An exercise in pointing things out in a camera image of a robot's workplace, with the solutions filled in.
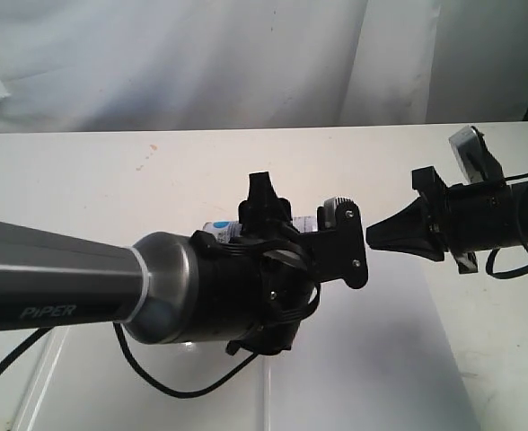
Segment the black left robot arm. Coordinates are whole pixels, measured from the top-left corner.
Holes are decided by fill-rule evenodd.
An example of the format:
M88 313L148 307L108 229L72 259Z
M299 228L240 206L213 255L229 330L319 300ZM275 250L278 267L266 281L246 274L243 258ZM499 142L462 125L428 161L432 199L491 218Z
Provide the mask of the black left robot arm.
M288 349L320 302L289 202L249 177L239 236L150 233L116 247L0 222L0 330L112 321L144 344Z

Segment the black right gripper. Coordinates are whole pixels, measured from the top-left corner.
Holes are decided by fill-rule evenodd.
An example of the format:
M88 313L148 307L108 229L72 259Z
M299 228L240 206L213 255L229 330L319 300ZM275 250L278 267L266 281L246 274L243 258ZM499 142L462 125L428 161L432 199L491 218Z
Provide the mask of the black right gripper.
M435 168L411 173L412 188L422 201L366 228L372 250L444 260L452 254L458 272L476 273L477 251L510 245L514 239L511 187L505 180L448 187Z

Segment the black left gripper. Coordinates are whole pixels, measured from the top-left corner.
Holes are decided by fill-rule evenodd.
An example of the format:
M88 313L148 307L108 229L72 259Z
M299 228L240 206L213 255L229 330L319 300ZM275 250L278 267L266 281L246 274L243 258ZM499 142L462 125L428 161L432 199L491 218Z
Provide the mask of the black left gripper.
M226 341L229 354L243 348L274 356L291 348L302 320L318 307L311 259L295 242L290 204L268 173L250 174L238 216L241 231L228 242L206 231L190 238L198 260L190 337Z

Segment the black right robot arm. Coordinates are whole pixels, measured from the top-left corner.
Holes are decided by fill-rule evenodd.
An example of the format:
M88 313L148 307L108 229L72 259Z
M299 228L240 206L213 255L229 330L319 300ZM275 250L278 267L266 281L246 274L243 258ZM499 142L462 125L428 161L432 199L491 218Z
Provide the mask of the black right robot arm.
M418 193L399 213L366 229L377 251L415 255L434 262L452 255L462 275L479 270L477 252L487 251L486 273L508 280L528 275L528 264L496 271L500 250L520 246L528 254L528 173L447 186L432 166L411 173Z

